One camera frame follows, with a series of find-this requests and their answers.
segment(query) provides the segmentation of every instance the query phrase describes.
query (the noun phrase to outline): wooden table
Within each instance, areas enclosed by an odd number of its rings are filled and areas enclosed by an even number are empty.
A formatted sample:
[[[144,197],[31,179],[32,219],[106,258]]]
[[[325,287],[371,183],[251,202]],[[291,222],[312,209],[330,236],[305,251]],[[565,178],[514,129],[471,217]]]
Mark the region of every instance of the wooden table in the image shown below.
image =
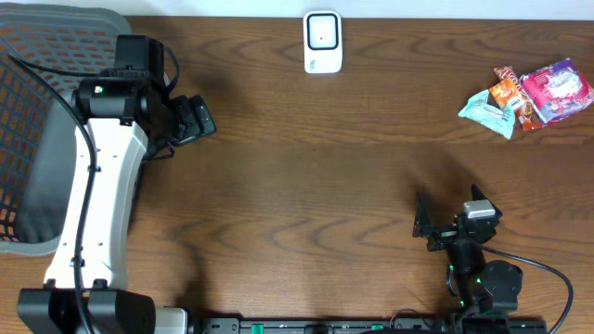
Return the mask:
[[[345,19],[342,70],[308,75],[300,19],[128,19],[174,50],[175,93],[203,94],[219,130],[147,166],[131,291],[203,315],[442,314],[458,300],[446,255],[411,236],[415,192],[449,222],[475,182],[504,212],[488,245],[563,271],[562,332],[591,332],[594,109],[510,141],[457,113],[495,66],[571,57],[594,83],[594,23]],[[0,328],[23,332],[19,289],[41,287],[51,258],[1,261]],[[552,327],[566,287],[521,267],[515,314]]]

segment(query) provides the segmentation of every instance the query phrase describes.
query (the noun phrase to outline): gray plastic basket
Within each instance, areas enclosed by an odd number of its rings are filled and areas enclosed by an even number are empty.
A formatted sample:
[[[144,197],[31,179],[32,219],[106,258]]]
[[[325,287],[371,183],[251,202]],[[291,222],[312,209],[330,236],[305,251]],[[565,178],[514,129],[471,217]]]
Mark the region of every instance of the gray plastic basket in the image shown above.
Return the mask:
[[[66,71],[112,66],[119,14],[98,8],[0,4],[0,251],[44,255],[56,250],[74,175],[74,123],[52,97],[7,58]],[[43,73],[58,92],[79,79]]]

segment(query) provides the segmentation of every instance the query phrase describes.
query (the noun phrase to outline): white backdrop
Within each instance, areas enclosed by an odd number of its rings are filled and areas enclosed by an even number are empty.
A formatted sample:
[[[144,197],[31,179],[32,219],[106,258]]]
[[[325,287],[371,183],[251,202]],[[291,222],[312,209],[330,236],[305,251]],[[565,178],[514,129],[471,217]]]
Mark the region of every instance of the white backdrop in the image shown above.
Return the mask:
[[[587,19],[594,0],[13,0],[103,7],[123,15],[302,17],[334,9],[346,18]]]

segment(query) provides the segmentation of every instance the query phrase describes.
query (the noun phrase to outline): light blue wrapper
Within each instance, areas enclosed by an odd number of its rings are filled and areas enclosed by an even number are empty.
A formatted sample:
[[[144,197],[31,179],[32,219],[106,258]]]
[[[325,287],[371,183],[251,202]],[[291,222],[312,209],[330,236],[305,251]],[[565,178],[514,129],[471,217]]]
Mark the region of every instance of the light blue wrapper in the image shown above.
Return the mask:
[[[466,117],[488,127],[496,133],[510,139],[516,117],[509,109],[501,110],[487,104],[489,90],[471,97],[468,104],[459,113],[459,117]]]

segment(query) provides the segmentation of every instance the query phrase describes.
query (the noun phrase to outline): snack wrapper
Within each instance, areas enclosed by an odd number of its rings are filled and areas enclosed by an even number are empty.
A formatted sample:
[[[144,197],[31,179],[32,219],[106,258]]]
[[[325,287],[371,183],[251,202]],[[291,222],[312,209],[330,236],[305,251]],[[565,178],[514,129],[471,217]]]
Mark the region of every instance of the snack wrapper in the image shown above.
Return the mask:
[[[476,121],[500,135],[510,139],[516,118],[510,109],[501,110],[487,104],[489,90],[471,97],[468,104],[459,113],[459,117],[466,117]]]
[[[501,109],[515,111],[525,103],[522,94],[511,78],[496,84],[489,91]]]
[[[594,90],[569,58],[520,80],[544,124],[560,121],[594,102]]]
[[[513,68],[511,66],[502,66],[494,68],[493,71],[495,72],[495,75],[498,77],[499,80],[506,80],[511,78],[516,87],[518,87],[520,94],[522,94],[524,104],[516,110],[516,116],[518,117],[518,121],[520,121],[520,124],[522,125],[522,129],[524,131],[542,129],[545,125],[542,123],[542,121],[540,121],[540,119],[536,115],[535,104],[528,96],[528,93],[523,88],[522,83],[520,83],[520,80],[518,80],[516,74],[513,72]]]

